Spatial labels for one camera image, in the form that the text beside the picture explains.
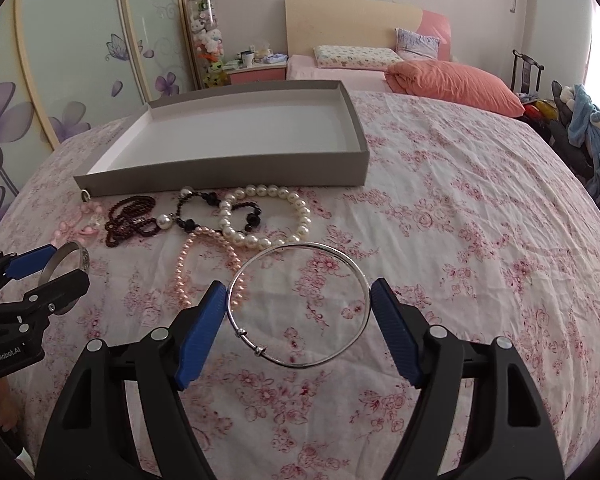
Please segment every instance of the pink pearl necklace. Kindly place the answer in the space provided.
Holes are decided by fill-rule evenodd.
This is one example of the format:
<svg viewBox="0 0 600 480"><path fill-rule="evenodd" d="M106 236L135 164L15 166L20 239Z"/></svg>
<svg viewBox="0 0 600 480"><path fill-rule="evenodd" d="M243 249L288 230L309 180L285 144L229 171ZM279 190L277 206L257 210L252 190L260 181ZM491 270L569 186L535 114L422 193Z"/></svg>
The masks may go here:
<svg viewBox="0 0 600 480"><path fill-rule="evenodd" d="M235 252L232 245L226 240L222 239L222 234L213 231L213 229L209 229L208 227L196 227L195 230L189 235L189 238L184 242L182 246L182 250L178 256L178 260L176 262L176 272L175 272L175 282L176 282L176 293L180 298L180 304L184 307L188 308L192 305L189 300L189 296L187 295L187 291L184 289L184 279L182 277L182 269L184 268L184 262L187 259L187 255L189 254L189 250L193 245L197 236L207 236L216 241L218 245L220 245L226 252L229 257L229 263L231 266L231 270L234 272L238 272L240 267L242 266L242 260L238 257L238 254ZM234 293L232 295L231 306L238 307L242 303L244 293L244 280L242 278L238 278L234 286Z"/></svg>

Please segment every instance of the pink drawer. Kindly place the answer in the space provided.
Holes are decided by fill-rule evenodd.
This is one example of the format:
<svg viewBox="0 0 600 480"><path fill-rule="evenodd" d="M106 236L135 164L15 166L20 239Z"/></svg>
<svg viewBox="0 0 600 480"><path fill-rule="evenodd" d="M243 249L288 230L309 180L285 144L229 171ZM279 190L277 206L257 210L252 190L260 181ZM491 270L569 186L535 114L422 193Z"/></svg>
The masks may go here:
<svg viewBox="0 0 600 480"><path fill-rule="evenodd" d="M285 68L269 68L252 70L251 72L238 72L231 74L231 84L255 83L256 81L279 81L285 79Z"/></svg>

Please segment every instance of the silver bracelet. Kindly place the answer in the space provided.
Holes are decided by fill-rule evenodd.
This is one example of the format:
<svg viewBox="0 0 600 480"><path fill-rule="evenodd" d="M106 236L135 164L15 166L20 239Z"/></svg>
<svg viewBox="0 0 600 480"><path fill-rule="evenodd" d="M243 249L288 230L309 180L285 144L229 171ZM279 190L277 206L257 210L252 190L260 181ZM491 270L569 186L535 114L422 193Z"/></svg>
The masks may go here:
<svg viewBox="0 0 600 480"><path fill-rule="evenodd" d="M61 246L51 258L49 258L49 261L46 263L45 268L42 269L42 273L38 279L38 286L48 283L48 281L51 279L51 275L58 268L58 265L60 265L60 263L62 263L62 261L74 251L80 251L80 262L78 263L78 268L88 274L90 269L89 251L87 251L87 249L85 249L78 242L67 242ZM62 316L62 314L66 314L77 302L78 300L73 300L71 303L67 304L66 307L56 310L54 314L56 314L56 316Z"/></svg>
<svg viewBox="0 0 600 480"><path fill-rule="evenodd" d="M263 256L267 256L268 254L274 253L276 251L284 251L287 249L314 249L317 251L323 251L325 253L329 253L331 256L334 256L335 258L339 259L341 262L346 264L346 266L349 267L349 269L351 269L353 271L356 278L358 279L358 282L360 283L360 286L362 287L362 293L365 298L365 312L363 315L362 325L360 326L360 329L358 330L356 335L353 336L353 338L349 342L347 342L347 344L344 345L343 348L341 348L338 351L334 352L333 354L331 354L323 359L317 360L313 363L300 363L300 364L287 363L285 361L281 361L280 359L276 359L275 357L272 357L271 355L267 354L267 349L265 347L254 344L247 337L247 331L237 325L237 323L235 322L234 313L232 310L233 305L232 305L231 297L232 297L232 293L234 291L234 287L236 286L236 283L240 279L241 274L244 273L244 271L247 269L247 267L249 267L253 262L256 262ZM365 275L362 273L362 270L360 270L360 267L358 267L358 265L342 251L334 249L333 247L329 247L328 245L319 244L316 242L299 242L299 243L284 244L284 245L280 245L280 246L273 246L273 247L270 247L269 249L262 251L259 254L256 254L253 258L247 260L244 263L244 265L238 270L238 272L236 273L234 278L231 280L231 283L229 284L229 289L228 289L227 295L226 295L226 315L229 318L229 322L231 323L231 326L234 327L235 335L238 336L240 339L242 339L242 341L245 343L245 345L247 345L249 348L251 348L257 356L264 357L267 361L270 361L279 366L283 366L285 368L312 368L314 366L323 365L323 364L331 361L332 359L335 359L337 356L342 354L345 350L347 350L351 345L353 345L353 343L355 343L360 338L362 333L365 331L367 323L369 322L370 314L371 314L371 300L369 297L369 283L366 280Z"/></svg>

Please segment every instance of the metal screw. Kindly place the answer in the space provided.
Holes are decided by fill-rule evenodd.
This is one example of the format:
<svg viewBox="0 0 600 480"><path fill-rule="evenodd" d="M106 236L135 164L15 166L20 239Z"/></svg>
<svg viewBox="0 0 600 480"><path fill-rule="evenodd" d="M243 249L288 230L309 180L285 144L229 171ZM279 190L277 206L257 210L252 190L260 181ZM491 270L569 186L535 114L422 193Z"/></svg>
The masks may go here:
<svg viewBox="0 0 600 480"><path fill-rule="evenodd" d="M513 346L513 343L511 342L511 339L501 335L496 338L496 345L498 345L500 348L504 348L505 350L507 350Z"/></svg>
<svg viewBox="0 0 600 480"><path fill-rule="evenodd" d="M151 339L154 341L164 341L168 337L169 331L163 326L156 328L153 332L151 332Z"/></svg>
<svg viewBox="0 0 600 480"><path fill-rule="evenodd" d="M446 335L448 334L448 332L446 331L446 328L443 327L442 325L432 326L431 328L429 328L429 333L436 339L444 339L446 337Z"/></svg>
<svg viewBox="0 0 600 480"><path fill-rule="evenodd" d="M89 352L97 352L102 348L102 339L92 339L87 343L87 350Z"/></svg>

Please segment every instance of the nightstand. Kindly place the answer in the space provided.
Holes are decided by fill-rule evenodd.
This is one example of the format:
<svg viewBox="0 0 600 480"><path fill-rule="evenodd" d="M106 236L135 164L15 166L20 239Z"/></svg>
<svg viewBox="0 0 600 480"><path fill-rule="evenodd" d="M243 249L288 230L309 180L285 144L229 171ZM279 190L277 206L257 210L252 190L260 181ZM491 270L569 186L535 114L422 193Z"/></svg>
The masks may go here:
<svg viewBox="0 0 600 480"><path fill-rule="evenodd" d="M284 81L286 79L286 61L282 63L257 63L250 68L225 70L232 85L255 83L256 81Z"/></svg>

